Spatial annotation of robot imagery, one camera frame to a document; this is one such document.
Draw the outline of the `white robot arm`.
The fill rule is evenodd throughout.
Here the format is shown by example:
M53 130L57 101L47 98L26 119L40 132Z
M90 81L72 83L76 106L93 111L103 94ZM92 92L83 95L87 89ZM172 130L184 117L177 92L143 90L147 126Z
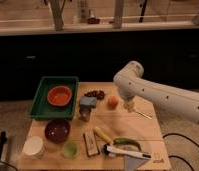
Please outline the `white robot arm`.
M148 81L142 78L143 74L143 66L137 61L130 61L113 77L125 102L140 96L199 125L199 92Z

